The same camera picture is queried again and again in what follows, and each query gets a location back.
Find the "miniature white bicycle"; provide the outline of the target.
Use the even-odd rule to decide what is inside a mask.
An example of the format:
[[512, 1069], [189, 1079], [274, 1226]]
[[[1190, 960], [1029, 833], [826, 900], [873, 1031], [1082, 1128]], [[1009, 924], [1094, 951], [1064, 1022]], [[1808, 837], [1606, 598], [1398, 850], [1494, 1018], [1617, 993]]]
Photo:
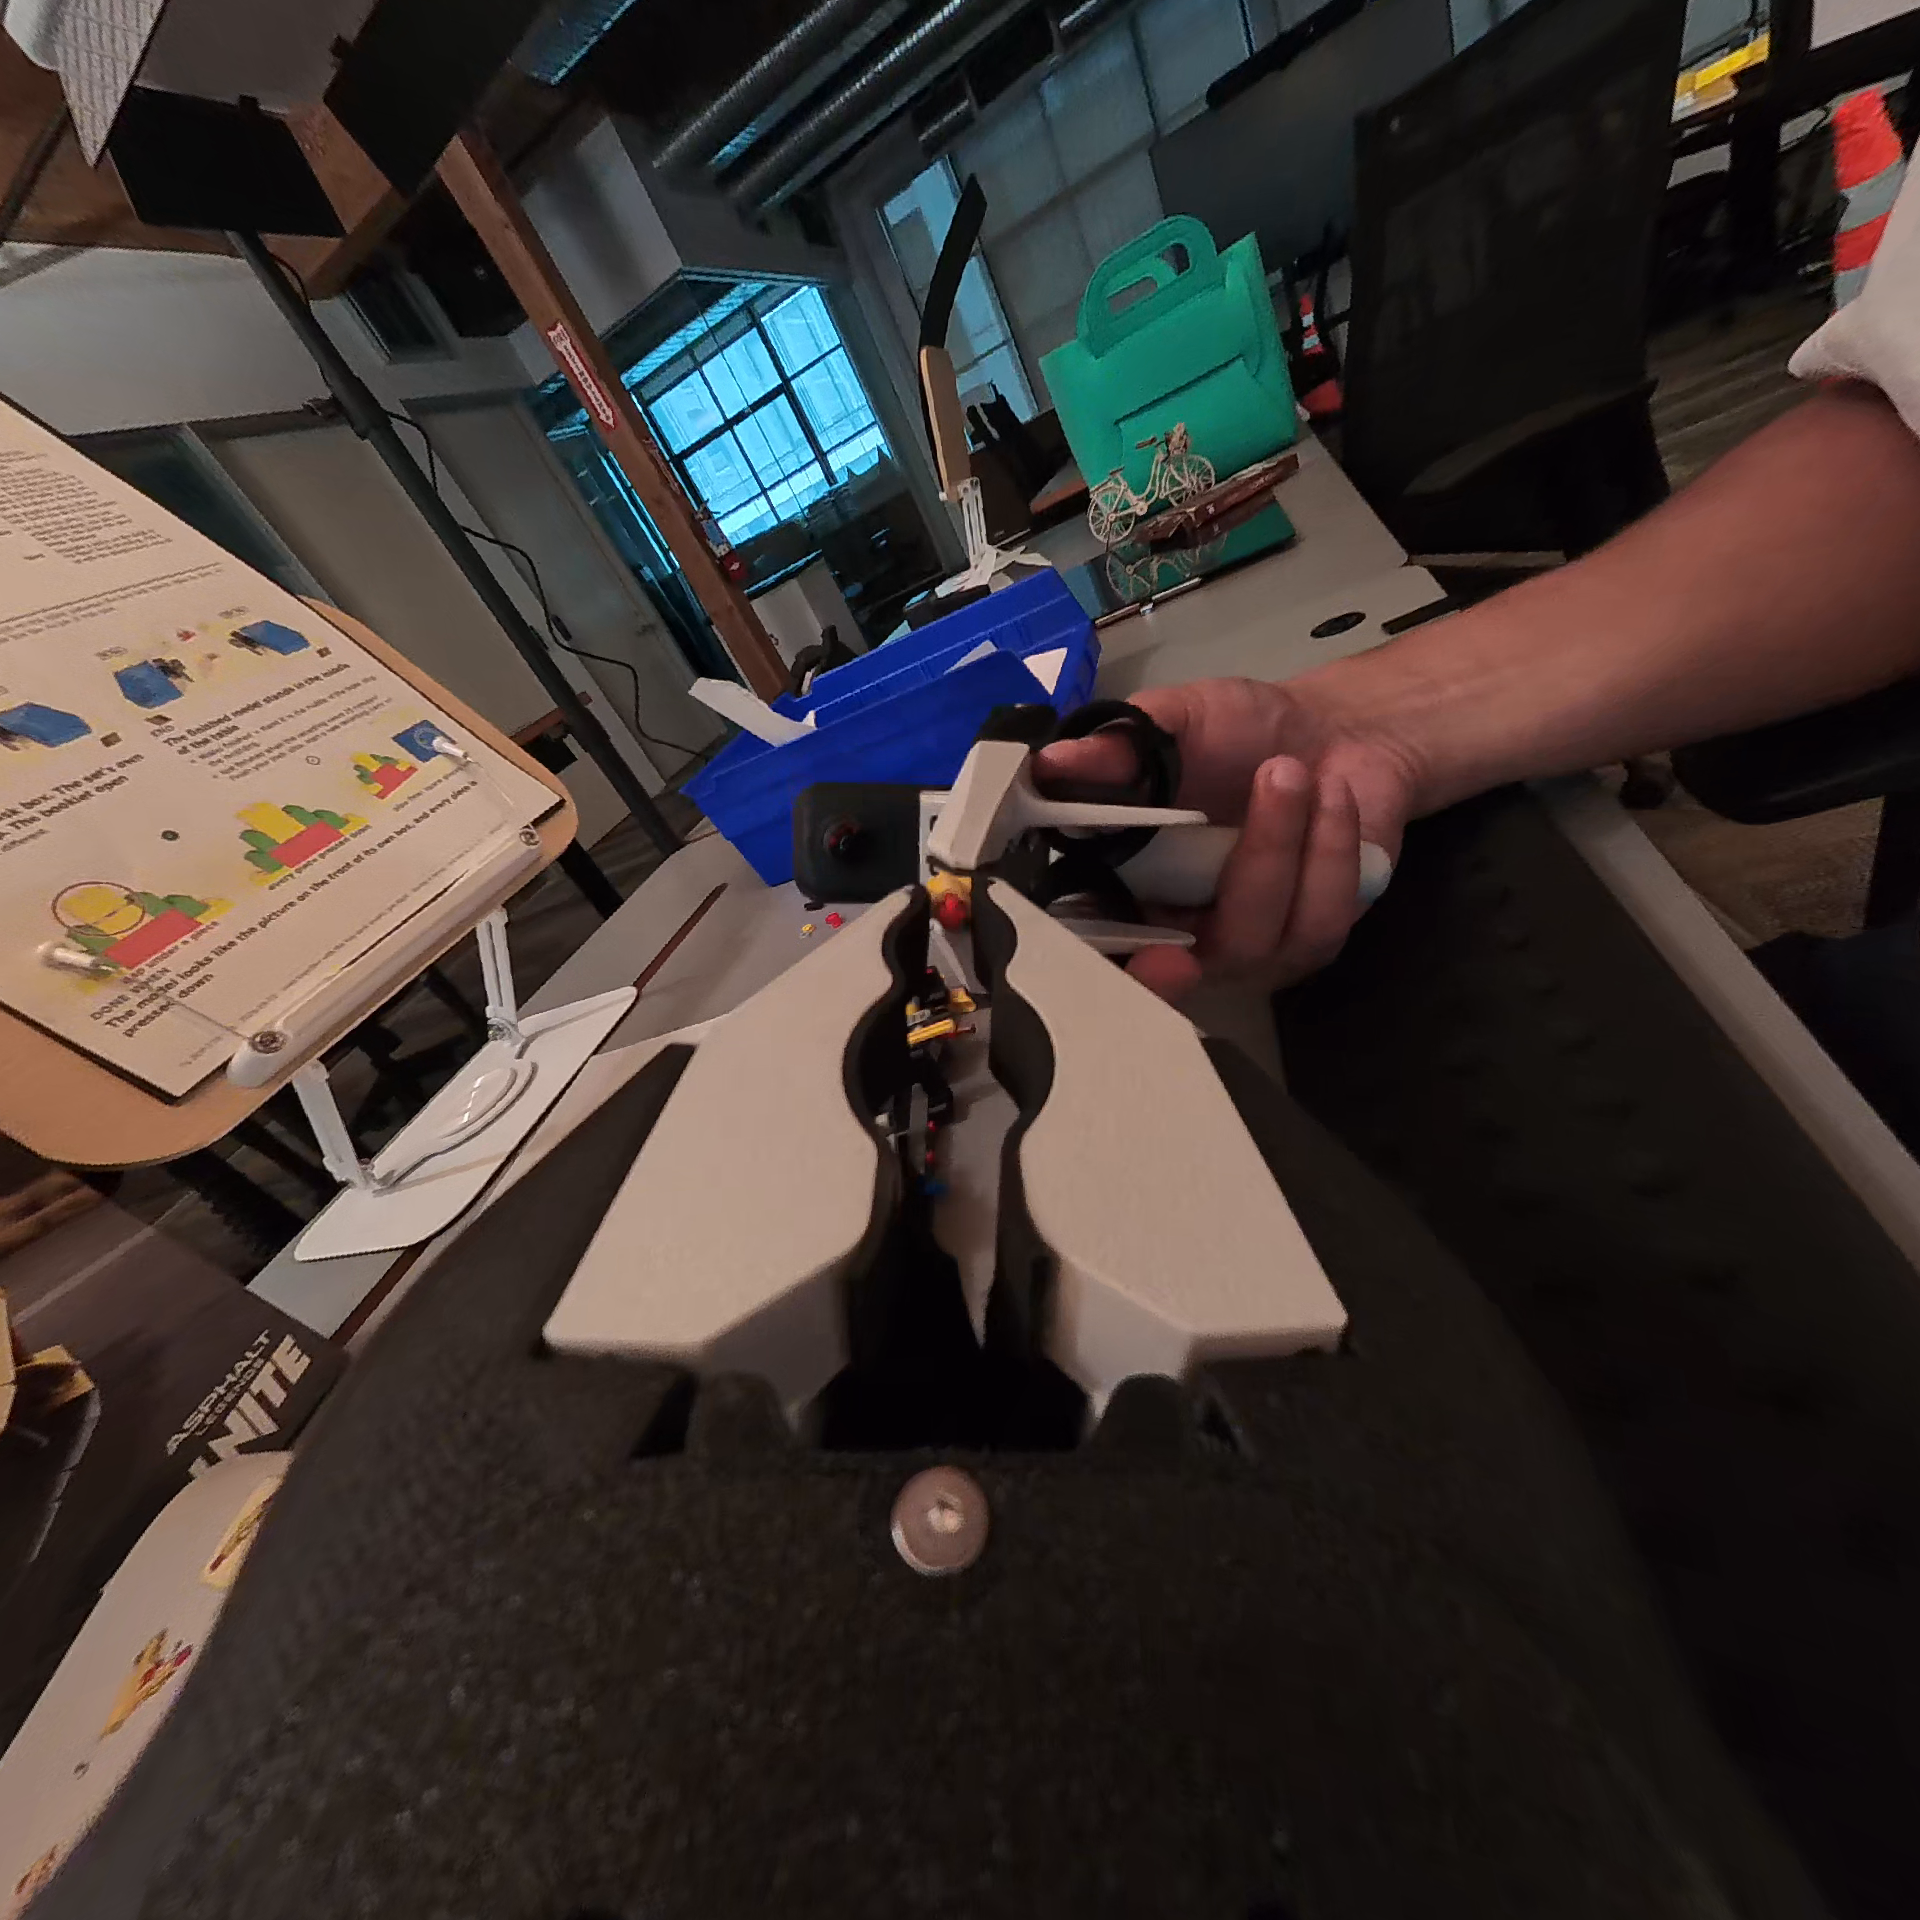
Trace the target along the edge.
[[1150, 518], [1181, 510], [1216, 487], [1216, 469], [1193, 449], [1187, 423], [1144, 438], [1136, 449], [1150, 452], [1144, 482], [1132, 482], [1126, 470], [1116, 466], [1089, 490], [1089, 530], [1107, 549], [1124, 543]]

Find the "brown box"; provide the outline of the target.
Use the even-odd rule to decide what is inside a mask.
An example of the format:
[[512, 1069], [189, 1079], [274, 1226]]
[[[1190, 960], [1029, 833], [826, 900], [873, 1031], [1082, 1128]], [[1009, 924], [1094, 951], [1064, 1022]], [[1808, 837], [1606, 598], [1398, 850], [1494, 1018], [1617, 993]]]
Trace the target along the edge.
[[1276, 455], [1148, 514], [1124, 540], [1150, 551], [1187, 551], [1222, 540], [1273, 506], [1301, 463], [1298, 449]]

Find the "black perforated mat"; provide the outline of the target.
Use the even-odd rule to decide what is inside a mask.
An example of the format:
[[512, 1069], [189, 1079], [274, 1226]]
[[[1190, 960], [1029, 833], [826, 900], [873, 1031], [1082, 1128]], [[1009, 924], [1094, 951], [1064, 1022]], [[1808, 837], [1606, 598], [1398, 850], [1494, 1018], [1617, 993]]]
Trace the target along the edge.
[[1417, 822], [1278, 1023], [1569, 1405], [1832, 1908], [1915, 1916], [1914, 1265], [1523, 785]]

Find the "black pole-mounted box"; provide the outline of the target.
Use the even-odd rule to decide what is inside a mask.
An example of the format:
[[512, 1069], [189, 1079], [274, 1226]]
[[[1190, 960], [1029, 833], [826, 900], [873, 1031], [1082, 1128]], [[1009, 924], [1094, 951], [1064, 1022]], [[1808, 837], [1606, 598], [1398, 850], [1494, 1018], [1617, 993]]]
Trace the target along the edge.
[[394, 189], [337, 114], [340, 76], [400, 84], [400, 112], [462, 121], [549, 4], [5, 2], [5, 244], [212, 252], [137, 212], [109, 158], [156, 96], [264, 109], [316, 164], [347, 233]]

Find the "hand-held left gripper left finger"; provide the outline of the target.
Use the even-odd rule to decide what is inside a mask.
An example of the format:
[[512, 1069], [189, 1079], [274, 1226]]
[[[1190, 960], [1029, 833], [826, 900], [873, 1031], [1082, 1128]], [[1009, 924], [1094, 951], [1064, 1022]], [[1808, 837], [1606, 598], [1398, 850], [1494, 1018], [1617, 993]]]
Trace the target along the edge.
[[843, 1370], [963, 1366], [963, 1287], [896, 1122], [929, 896], [898, 889], [689, 1046], [544, 1320], [557, 1358], [752, 1375], [802, 1415]]

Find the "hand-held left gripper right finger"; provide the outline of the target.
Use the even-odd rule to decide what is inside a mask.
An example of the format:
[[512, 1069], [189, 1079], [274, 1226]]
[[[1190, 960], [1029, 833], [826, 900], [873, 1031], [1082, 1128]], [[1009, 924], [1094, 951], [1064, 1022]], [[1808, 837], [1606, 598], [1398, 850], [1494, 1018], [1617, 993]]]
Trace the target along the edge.
[[1332, 1353], [1349, 1313], [1203, 1032], [1029, 903], [973, 892], [995, 1151], [987, 1353], [1101, 1413], [1139, 1375]]

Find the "white articulated stand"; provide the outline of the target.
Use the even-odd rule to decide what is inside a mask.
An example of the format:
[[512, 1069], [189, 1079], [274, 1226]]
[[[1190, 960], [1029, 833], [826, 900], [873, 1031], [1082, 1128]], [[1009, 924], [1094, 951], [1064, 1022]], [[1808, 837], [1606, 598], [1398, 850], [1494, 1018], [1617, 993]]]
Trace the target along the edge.
[[920, 312], [920, 393], [929, 442], [939, 472], [941, 500], [960, 517], [968, 562], [907, 609], [907, 622], [914, 628], [1013, 584], [1027, 572], [1053, 568], [1053, 562], [1027, 546], [996, 546], [989, 540], [985, 495], [971, 466], [968, 409], [947, 349], [963, 277], [985, 217], [987, 197], [969, 177], [958, 194]]

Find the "lego instruction booklet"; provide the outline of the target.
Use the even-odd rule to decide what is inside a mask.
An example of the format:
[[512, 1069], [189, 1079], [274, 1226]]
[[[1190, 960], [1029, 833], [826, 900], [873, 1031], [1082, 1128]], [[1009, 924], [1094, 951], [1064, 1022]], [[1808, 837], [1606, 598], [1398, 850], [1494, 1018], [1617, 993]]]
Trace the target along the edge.
[[3, 1760], [3, 1916], [26, 1916], [176, 1704], [292, 1463], [238, 1453], [145, 1529]]

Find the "person's right hand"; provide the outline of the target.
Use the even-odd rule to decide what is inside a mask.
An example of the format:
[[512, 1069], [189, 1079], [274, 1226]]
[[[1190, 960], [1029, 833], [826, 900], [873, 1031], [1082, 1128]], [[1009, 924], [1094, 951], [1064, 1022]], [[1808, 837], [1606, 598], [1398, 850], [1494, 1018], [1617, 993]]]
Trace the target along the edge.
[[1205, 982], [1280, 991], [1330, 965], [1360, 920], [1360, 850], [1395, 854], [1421, 762], [1368, 701], [1358, 661], [1266, 684], [1139, 687], [1132, 706], [1181, 759], [1176, 806], [1236, 831], [1214, 903], [1185, 913], [1193, 949], [1126, 970], [1165, 1001]]

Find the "white paper slip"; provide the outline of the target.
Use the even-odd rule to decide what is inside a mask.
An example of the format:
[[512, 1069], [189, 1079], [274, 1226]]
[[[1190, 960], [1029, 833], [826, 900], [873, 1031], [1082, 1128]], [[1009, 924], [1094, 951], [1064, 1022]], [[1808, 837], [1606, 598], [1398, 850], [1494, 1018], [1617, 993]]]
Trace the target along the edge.
[[689, 697], [769, 746], [786, 746], [816, 736], [811, 718], [784, 712], [732, 679], [696, 679]]

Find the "wooden post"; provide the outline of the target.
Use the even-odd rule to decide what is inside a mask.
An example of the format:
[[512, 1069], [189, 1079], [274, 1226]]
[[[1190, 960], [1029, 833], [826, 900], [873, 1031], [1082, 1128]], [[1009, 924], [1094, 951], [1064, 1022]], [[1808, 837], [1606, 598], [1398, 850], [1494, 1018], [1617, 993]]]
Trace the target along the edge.
[[640, 505], [686, 573], [739, 677], [761, 700], [784, 693], [786, 666], [737, 577], [720, 562], [702, 517], [675, 474], [638, 401], [587, 322], [516, 186], [477, 132], [459, 132], [440, 158], [440, 177], [492, 253], [524, 316], [564, 374]]

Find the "green felt bag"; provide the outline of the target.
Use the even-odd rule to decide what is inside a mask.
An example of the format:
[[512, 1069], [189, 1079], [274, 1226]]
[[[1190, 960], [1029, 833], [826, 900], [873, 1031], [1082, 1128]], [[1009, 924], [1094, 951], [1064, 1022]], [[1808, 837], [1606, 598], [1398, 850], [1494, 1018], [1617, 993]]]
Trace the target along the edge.
[[1301, 432], [1257, 237], [1219, 246], [1189, 214], [1141, 231], [1094, 266], [1072, 336], [1040, 369], [1091, 488], [1120, 472], [1146, 490], [1178, 428], [1216, 478], [1282, 455]]

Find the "yellow black lego car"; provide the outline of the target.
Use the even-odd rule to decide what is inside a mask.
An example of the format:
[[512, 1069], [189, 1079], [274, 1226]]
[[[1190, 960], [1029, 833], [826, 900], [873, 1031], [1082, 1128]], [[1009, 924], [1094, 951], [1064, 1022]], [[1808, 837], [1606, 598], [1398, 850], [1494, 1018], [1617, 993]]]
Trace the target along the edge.
[[956, 1122], [953, 1048], [976, 1032], [976, 998], [929, 965], [906, 1002], [906, 1082], [885, 1110], [904, 1169], [925, 1202], [947, 1191], [947, 1148]]

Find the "black stand pole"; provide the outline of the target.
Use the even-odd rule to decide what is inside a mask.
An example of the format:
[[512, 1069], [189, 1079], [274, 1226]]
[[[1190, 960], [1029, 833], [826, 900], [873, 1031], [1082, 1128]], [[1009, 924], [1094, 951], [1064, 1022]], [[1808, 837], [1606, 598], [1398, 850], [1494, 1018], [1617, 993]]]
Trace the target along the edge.
[[437, 484], [402, 442], [389, 410], [326, 336], [312, 301], [301, 295], [299, 281], [288, 274], [285, 265], [266, 246], [259, 233], [228, 231], [226, 237], [267, 293], [267, 298], [272, 298], [280, 316], [299, 337], [301, 349], [321, 369], [326, 393], [344, 409], [344, 418], [355, 436], [372, 445], [372, 452], [408, 493], [426, 528], [444, 546], [448, 560], [462, 572], [468, 588], [505, 632], [516, 655], [541, 684], [550, 703], [568, 721], [568, 732], [576, 736], [587, 756], [598, 766], [626, 812], [646, 831], [651, 842], [665, 856], [680, 852], [684, 846], [681, 833], [660, 813], [656, 800], [645, 791], [636, 769], [617, 752], [612, 736], [587, 708], [576, 686], [571, 686], [562, 673], [554, 649], [521, 614], [505, 582], [498, 580], [492, 564], [483, 558], [474, 540], [468, 540], [467, 528], [456, 518]]

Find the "silver ventilation duct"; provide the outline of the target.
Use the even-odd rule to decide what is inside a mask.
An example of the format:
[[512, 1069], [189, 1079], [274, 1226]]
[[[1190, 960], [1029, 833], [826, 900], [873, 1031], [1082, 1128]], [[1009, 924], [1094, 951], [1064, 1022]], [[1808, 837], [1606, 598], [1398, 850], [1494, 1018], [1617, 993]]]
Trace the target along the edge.
[[939, 151], [1064, 47], [1067, 4], [806, 4], [636, 159], [646, 184], [772, 217], [890, 127]]

